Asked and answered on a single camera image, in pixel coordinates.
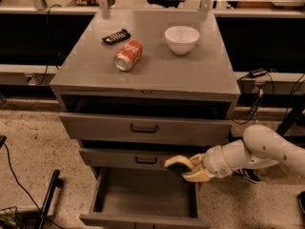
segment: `open drawer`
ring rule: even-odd
[[[209,228],[199,204],[198,184],[170,171],[101,168],[91,210],[80,219],[111,229]]]
[[[208,147],[127,142],[84,141],[79,153],[91,167],[164,170],[167,159],[205,153]]]
[[[177,145],[221,145],[228,120],[61,113],[70,138]]]

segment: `electrical cord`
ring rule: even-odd
[[[246,77],[249,77],[249,76],[250,76],[250,74],[247,73],[247,74],[241,76],[240,78],[238,78],[238,79],[237,79],[237,82],[240,81],[241,79],[246,78]],[[234,119],[231,119],[231,121],[234,122],[235,124],[238,124],[238,125],[245,125],[245,124],[247,124],[248,122],[250,122],[251,120],[254,120],[255,114],[256,114],[256,112],[253,112],[253,113],[251,114],[250,118],[247,119],[247,120],[245,120],[245,121],[243,121],[243,122],[238,122],[238,121],[236,121],[236,120],[234,120]]]
[[[47,65],[46,65],[46,69],[44,72],[44,75],[42,77],[42,79],[40,80],[39,83],[37,83],[37,85],[41,85],[44,81],[45,78],[47,76],[47,71],[48,71],[48,67],[49,67],[49,61],[50,61],[50,42],[51,42],[51,34],[50,34],[50,28],[49,28],[49,15],[51,12],[51,9],[54,7],[61,7],[61,5],[59,4],[54,4],[52,6],[50,6],[48,8],[48,12],[47,12],[47,16],[46,16],[46,30],[47,30]]]
[[[295,86],[296,86],[296,84],[304,77],[304,75],[305,75],[305,73],[304,73],[303,75],[301,75],[301,77],[299,77],[299,78],[297,79],[297,81],[294,83],[292,89],[290,90],[289,95],[295,94],[295,92],[297,92],[297,91],[300,89],[300,87],[302,86],[302,84],[304,83],[305,80],[304,80],[303,82],[301,82],[301,84],[298,86],[298,88],[297,88],[296,90],[295,90]],[[286,109],[286,112],[285,112],[285,115],[284,115],[284,117],[283,117],[283,120],[284,120],[284,119],[286,118],[286,116],[287,116],[288,109],[289,109],[289,108]]]
[[[273,95],[273,94],[275,94],[275,83],[274,83],[274,80],[273,80],[273,78],[271,77],[271,75],[269,74],[269,73],[266,73],[268,76],[269,76],[269,78],[270,78],[270,80],[271,80],[271,83],[272,83],[272,85],[273,85],[273,92],[271,93],[271,95]]]
[[[261,102],[263,101],[263,99],[265,97],[265,94],[263,93],[261,87],[259,88],[259,93],[258,94],[259,94],[258,99],[252,104],[253,107],[251,109],[251,116],[250,116],[250,118],[245,120],[244,122],[238,122],[238,121],[236,121],[234,119],[231,119],[232,122],[234,122],[234,123],[236,123],[238,125],[245,125],[248,122],[250,122],[251,120],[254,120],[254,117],[256,116],[257,110],[258,110]]]
[[[11,167],[11,162],[10,162],[10,151],[9,151],[9,147],[7,146],[6,143],[3,144],[7,150],[7,154],[8,154],[8,161],[9,161],[9,166],[10,166],[10,170],[12,172],[12,175],[14,176],[17,184],[22,188],[22,190],[29,196],[30,200],[33,202],[33,204],[36,206],[36,208],[38,209],[38,211],[42,214],[41,209],[39,208],[38,204],[36,203],[36,201],[33,199],[33,197],[31,196],[31,194],[29,193],[29,191],[19,182],[16,173],[13,171],[12,167]],[[55,226],[57,226],[60,229],[64,229],[63,227],[61,227],[60,225],[58,225],[57,223],[55,223],[53,220],[47,218],[47,220],[54,224]]]

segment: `red soda can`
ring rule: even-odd
[[[142,44],[137,40],[131,40],[125,44],[115,55],[115,65],[118,70],[127,72],[132,68],[143,52]]]

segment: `cabinet top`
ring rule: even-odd
[[[184,25],[197,29],[200,39],[185,55],[167,46],[167,28]],[[114,56],[127,42],[112,46],[101,38],[126,29],[143,45],[132,69],[120,72]],[[202,10],[99,11],[51,82],[55,91],[157,91],[197,94],[240,93],[220,31],[211,12]]]

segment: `black remote control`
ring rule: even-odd
[[[120,41],[123,41],[127,38],[130,38],[131,37],[131,34],[125,30],[125,29],[122,29],[122,31],[118,31],[116,33],[113,33],[113,34],[110,34],[106,37],[103,37],[102,40],[109,44],[109,45],[112,45],[114,43],[117,43],[117,42],[120,42]]]
[[[250,71],[250,78],[256,78],[256,77],[265,75],[266,73],[267,73],[267,71],[265,71],[264,69],[252,70],[252,71]]]

